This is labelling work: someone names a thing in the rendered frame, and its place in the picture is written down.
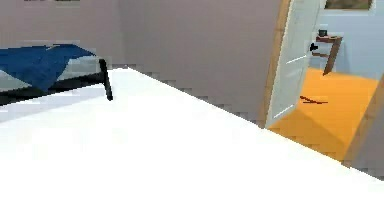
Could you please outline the white room door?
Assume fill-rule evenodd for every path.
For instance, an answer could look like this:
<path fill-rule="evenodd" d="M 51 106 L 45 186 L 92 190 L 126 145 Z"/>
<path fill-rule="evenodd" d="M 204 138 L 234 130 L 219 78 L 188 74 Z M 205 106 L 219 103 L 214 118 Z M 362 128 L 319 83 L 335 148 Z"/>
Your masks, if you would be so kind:
<path fill-rule="evenodd" d="M 297 106 L 309 66 L 310 46 L 317 36 L 318 18 L 323 7 L 323 0 L 291 0 L 266 128 L 270 128 Z"/>

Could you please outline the thin dark red stick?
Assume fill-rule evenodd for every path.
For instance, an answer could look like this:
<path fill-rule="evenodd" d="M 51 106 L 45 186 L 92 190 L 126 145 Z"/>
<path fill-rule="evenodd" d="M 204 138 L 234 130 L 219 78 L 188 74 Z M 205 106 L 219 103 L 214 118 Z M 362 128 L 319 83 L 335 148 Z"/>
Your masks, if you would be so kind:
<path fill-rule="evenodd" d="M 327 101 L 317 101 L 317 100 L 314 100 L 314 99 L 310 99 L 308 97 L 305 97 L 305 96 L 300 96 L 299 97 L 303 103 L 306 103 L 306 104 L 327 104 L 328 102 Z"/>

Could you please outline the brown wooden side table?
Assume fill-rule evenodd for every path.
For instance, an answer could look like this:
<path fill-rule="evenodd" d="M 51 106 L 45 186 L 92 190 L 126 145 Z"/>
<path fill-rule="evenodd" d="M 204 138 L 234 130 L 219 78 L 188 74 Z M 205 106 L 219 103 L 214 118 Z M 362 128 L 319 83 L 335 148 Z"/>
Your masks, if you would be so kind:
<path fill-rule="evenodd" d="M 324 36 L 324 37 L 317 36 L 316 37 L 316 41 L 319 43 L 331 44 L 331 49 L 328 54 L 317 52 L 317 50 L 311 52 L 313 56 L 327 59 L 325 68 L 323 70 L 323 75 L 327 75 L 332 71 L 342 40 L 343 40 L 342 36 Z"/>

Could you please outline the blue blanket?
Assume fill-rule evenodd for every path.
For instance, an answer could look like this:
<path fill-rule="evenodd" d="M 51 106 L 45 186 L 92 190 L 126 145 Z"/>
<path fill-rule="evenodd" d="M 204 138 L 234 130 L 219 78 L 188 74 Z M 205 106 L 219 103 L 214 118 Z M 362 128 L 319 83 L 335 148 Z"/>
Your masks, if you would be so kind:
<path fill-rule="evenodd" d="M 70 60 L 95 54 L 73 44 L 0 49 L 0 71 L 42 91 L 51 87 Z"/>

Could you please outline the black frame bed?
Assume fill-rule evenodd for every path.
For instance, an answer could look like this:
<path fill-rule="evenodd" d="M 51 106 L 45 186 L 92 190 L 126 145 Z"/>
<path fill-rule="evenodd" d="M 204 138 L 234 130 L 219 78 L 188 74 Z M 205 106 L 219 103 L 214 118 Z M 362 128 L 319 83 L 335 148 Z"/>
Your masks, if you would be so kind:
<path fill-rule="evenodd" d="M 69 61 L 64 72 L 46 91 L 22 82 L 0 71 L 0 106 L 52 95 L 95 84 L 102 84 L 106 97 L 113 99 L 109 81 L 107 62 L 95 54 L 94 57 L 82 57 Z"/>

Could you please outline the framed wall picture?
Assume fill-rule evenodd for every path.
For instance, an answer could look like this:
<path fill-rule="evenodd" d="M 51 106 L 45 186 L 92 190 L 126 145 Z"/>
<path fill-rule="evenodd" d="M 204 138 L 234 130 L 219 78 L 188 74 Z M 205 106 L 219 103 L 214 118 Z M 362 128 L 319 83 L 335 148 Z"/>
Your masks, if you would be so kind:
<path fill-rule="evenodd" d="M 326 0 L 325 8 L 333 10 L 369 10 L 373 0 Z"/>

